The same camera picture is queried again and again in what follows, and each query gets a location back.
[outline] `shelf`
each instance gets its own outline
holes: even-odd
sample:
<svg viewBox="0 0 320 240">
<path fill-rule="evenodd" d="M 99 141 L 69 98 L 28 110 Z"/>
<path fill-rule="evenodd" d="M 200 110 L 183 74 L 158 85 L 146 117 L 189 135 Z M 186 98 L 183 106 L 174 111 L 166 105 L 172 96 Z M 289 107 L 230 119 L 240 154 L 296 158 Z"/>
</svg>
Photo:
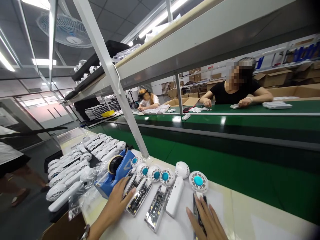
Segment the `shelf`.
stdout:
<svg viewBox="0 0 320 240">
<path fill-rule="evenodd" d="M 205 0 L 116 67 L 127 90 L 317 33 L 316 23 L 302 0 Z M 101 81 L 69 102 L 112 94 Z"/>
</svg>

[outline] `foot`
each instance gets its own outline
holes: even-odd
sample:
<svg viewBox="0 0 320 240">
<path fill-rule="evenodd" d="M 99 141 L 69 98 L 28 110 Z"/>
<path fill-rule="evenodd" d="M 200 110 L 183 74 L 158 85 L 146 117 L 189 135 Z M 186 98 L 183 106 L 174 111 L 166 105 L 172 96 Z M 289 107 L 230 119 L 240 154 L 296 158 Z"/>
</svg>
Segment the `foot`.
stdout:
<svg viewBox="0 0 320 240">
<path fill-rule="evenodd" d="M 48 192 L 49 190 L 50 190 L 49 183 L 47 183 L 45 186 L 41 188 L 40 192 Z"/>
<path fill-rule="evenodd" d="M 16 207 L 18 206 L 20 203 L 23 202 L 23 200 L 26 199 L 26 197 L 29 195 L 30 193 L 30 189 L 29 188 L 24 188 L 22 189 L 18 196 L 16 196 L 15 198 L 13 198 L 12 202 L 11 202 L 11 207 Z"/>
</svg>

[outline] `black skirt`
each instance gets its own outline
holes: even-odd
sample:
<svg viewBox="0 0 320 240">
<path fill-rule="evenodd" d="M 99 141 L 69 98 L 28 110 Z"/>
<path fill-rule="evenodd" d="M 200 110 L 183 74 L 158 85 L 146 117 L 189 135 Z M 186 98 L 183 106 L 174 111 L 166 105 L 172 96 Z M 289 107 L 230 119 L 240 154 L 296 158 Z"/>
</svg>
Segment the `black skirt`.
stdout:
<svg viewBox="0 0 320 240">
<path fill-rule="evenodd" d="M 25 166 L 31 158 L 23 154 L 22 156 L 15 158 L 9 162 L 0 165 L 0 178 L 2 178 L 6 173 L 11 173 L 19 168 Z"/>
</svg>

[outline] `ceiling light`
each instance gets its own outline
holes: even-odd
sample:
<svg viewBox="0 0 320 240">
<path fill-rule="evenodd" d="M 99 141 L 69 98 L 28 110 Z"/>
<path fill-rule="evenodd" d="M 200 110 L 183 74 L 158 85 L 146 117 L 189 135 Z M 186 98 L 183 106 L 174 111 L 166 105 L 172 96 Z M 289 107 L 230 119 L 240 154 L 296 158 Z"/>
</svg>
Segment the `ceiling light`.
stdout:
<svg viewBox="0 0 320 240">
<path fill-rule="evenodd" d="M 0 61 L 3 63 L 3 65 L 11 72 L 15 72 L 11 64 L 8 62 L 8 60 L 4 57 L 4 55 L 0 52 Z"/>
<path fill-rule="evenodd" d="M 187 1 L 188 0 L 177 0 L 171 6 L 171 12 L 173 13 L 174 11 L 176 11 L 179 7 L 181 7 Z M 150 32 L 154 27 L 158 26 L 167 17 L 168 17 L 168 11 L 166 9 L 164 13 L 162 13 L 159 17 L 157 17 L 147 28 L 145 28 L 145 30 L 142 31 L 142 33 L 139 34 L 139 38 L 143 38 L 148 32 Z"/>
<path fill-rule="evenodd" d="M 21 0 L 21 1 L 36 7 L 43 8 L 45 10 L 50 10 L 50 3 L 48 0 Z"/>
<path fill-rule="evenodd" d="M 40 66 L 49 66 L 50 65 L 50 60 L 49 59 L 40 59 L 40 58 L 32 58 L 32 62 L 34 65 L 40 65 Z M 57 60 L 52 61 L 52 65 L 57 65 Z"/>
</svg>

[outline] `wristwatch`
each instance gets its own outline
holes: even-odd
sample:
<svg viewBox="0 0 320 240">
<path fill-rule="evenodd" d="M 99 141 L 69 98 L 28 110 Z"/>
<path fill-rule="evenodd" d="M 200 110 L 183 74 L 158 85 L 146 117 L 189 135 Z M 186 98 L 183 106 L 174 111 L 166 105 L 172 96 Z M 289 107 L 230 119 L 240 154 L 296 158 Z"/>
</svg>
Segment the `wristwatch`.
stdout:
<svg viewBox="0 0 320 240">
<path fill-rule="evenodd" d="M 84 234 L 82 235 L 82 237 L 80 238 L 80 240 L 89 240 L 89 239 L 88 239 L 89 230 L 90 230 L 90 225 L 87 224 L 87 225 L 84 227 Z"/>
</svg>

